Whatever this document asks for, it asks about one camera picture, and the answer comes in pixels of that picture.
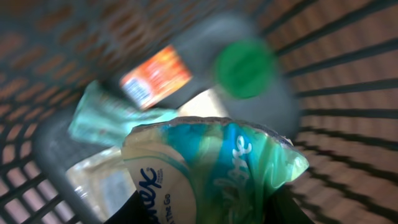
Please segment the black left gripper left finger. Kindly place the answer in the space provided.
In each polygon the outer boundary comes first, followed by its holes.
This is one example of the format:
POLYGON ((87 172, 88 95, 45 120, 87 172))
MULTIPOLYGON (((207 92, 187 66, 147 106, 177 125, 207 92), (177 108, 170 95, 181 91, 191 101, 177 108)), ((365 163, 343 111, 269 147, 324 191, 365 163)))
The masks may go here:
POLYGON ((104 224, 146 224, 146 210, 138 191, 104 224))

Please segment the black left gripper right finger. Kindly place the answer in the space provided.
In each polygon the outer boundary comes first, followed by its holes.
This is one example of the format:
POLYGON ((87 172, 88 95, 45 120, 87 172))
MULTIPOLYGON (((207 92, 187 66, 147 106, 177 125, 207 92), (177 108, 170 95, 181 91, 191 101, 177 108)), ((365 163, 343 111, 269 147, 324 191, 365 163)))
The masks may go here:
POLYGON ((314 224, 283 186, 270 197, 270 224, 314 224))

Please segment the beige plastic pouch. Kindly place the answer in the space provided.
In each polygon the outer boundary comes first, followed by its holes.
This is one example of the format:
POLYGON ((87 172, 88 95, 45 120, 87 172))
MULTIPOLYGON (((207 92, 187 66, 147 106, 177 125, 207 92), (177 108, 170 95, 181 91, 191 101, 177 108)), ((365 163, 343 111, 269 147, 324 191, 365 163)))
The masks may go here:
POLYGON ((135 192, 121 157, 121 146, 131 129, 140 124, 169 121, 178 116, 227 116, 213 90, 206 90, 177 110, 137 111, 129 103, 94 86, 85 91, 68 132, 79 143, 101 149, 67 170, 75 192, 104 222, 135 192))

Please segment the teal Kleenex tissue pack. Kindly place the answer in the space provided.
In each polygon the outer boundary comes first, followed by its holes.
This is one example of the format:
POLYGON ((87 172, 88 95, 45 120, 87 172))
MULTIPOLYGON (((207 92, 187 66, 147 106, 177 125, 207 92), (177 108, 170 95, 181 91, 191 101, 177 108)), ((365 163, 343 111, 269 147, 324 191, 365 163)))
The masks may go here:
POLYGON ((270 223, 270 197, 309 167, 268 127, 216 117, 135 127, 121 154, 151 223, 270 223))

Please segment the orange small box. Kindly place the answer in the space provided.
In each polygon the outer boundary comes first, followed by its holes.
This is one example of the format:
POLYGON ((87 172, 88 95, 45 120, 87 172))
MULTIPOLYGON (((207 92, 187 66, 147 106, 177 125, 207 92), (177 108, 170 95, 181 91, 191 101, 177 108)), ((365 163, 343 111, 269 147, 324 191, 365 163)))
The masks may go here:
POLYGON ((175 93, 192 79, 192 74, 172 45, 125 74, 119 81, 122 91, 146 110, 175 93))

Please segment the green lid jar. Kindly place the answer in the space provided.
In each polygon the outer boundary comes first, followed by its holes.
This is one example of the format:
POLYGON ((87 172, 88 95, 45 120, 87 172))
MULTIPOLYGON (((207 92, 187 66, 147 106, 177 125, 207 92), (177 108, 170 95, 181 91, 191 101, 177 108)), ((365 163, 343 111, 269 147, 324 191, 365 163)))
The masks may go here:
POLYGON ((177 109, 212 89, 230 118, 263 124, 287 138, 297 135, 298 99, 250 18, 230 12, 210 16, 171 45, 193 78, 160 107, 177 109))

